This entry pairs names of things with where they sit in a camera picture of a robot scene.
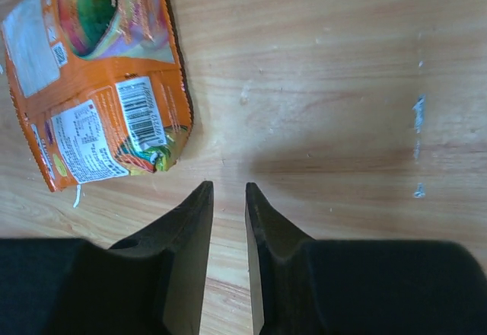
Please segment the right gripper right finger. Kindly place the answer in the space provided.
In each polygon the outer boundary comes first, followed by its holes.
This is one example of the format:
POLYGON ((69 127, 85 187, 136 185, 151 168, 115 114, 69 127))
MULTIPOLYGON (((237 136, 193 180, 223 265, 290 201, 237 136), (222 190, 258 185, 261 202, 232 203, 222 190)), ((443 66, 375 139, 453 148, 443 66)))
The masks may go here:
POLYGON ((246 186, 256 334, 484 334, 486 276, 451 241, 317 240, 246 186))

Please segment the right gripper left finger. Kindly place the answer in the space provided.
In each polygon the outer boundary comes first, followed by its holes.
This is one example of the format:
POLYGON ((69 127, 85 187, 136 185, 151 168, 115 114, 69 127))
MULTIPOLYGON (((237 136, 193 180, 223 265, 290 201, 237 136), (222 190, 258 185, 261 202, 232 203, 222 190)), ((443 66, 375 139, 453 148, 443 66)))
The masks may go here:
POLYGON ((3 334, 196 334, 214 187, 104 249, 81 238, 1 242, 3 334))

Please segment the orange snack packet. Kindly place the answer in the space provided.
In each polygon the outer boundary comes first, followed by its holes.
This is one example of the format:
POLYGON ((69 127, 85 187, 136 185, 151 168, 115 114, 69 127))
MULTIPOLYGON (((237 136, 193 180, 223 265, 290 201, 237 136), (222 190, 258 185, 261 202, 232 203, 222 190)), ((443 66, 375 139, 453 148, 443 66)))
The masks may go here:
POLYGON ((51 191, 167 171, 193 127, 170 0, 21 0, 11 99, 51 191))

